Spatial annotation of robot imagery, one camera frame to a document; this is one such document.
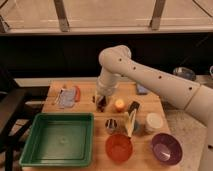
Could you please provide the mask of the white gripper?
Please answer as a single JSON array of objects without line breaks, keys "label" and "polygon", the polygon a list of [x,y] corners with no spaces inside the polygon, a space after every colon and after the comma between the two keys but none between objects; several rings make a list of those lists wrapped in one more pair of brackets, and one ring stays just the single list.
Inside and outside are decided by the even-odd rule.
[{"label": "white gripper", "polygon": [[98,78],[96,84],[96,91],[99,95],[95,95],[96,106],[99,105],[101,101],[101,96],[105,96],[105,107],[108,106],[111,101],[111,95],[115,92],[116,88],[116,79],[102,80],[101,78]]}]

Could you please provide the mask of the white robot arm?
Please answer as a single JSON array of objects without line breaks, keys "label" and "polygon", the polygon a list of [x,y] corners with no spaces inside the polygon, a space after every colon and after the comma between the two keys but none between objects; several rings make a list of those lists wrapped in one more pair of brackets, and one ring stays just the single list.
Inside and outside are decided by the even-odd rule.
[{"label": "white robot arm", "polygon": [[131,59],[131,51],[125,45],[102,50],[99,54],[102,66],[96,84],[96,99],[109,98],[117,88],[117,76],[126,76],[159,95],[171,105],[184,110],[207,127],[199,171],[213,169],[213,89],[142,64]]}]

